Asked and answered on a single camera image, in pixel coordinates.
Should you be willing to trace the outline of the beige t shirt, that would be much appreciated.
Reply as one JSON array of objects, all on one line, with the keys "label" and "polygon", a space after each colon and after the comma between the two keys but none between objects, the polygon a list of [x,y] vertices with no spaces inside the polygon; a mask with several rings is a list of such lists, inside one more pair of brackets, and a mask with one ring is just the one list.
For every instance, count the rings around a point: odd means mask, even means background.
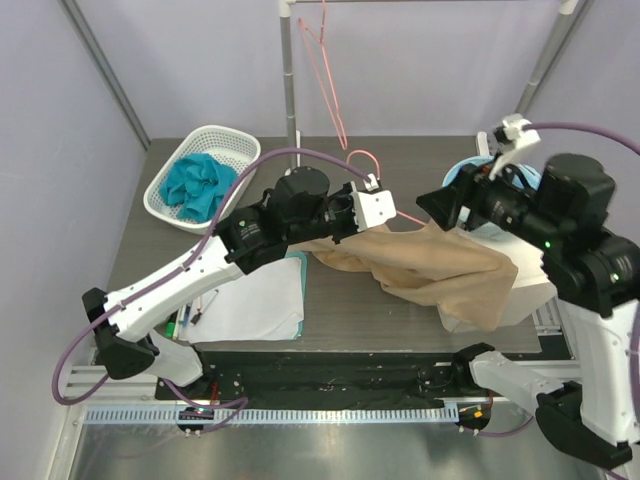
[{"label": "beige t shirt", "polygon": [[386,293],[484,331],[500,326],[518,273],[508,256],[433,223],[408,232],[383,225],[338,244],[324,238],[289,250],[338,271],[369,273]]}]

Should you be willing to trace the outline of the teal t shirt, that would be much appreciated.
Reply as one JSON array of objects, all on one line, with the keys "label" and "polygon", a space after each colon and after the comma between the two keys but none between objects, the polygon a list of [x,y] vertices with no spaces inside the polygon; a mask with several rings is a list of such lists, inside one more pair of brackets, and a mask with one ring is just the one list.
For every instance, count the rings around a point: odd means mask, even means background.
[{"label": "teal t shirt", "polygon": [[167,206],[179,208],[179,220],[206,223],[237,177],[232,167],[210,154],[192,153],[173,163],[159,194]]}]

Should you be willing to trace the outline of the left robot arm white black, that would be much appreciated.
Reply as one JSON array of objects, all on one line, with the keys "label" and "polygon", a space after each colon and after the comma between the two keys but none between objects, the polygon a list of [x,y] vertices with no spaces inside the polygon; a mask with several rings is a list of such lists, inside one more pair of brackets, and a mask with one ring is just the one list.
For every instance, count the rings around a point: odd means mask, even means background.
[{"label": "left robot arm white black", "polygon": [[331,193],[328,177],[299,167],[264,191],[260,201],[237,208],[202,244],[121,292],[87,291],[98,357],[113,380],[141,373],[164,378],[190,398],[205,397],[212,373],[195,348],[175,343],[155,328],[196,297],[282,259],[295,244],[357,233],[354,183]]}]

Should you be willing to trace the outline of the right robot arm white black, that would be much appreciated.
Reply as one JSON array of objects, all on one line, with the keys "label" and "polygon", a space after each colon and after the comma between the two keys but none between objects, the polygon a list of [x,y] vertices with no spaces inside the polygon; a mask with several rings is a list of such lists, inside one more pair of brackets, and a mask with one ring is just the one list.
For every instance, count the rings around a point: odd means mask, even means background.
[{"label": "right robot arm white black", "polygon": [[616,184],[599,161],[555,155],[537,187],[514,185],[513,175],[466,165],[417,204],[443,230],[458,220],[469,231],[491,223],[540,250],[574,331],[581,378],[544,376],[479,343],[454,354],[453,386],[509,399],[558,451],[612,470],[639,441],[639,248],[604,225]]}]

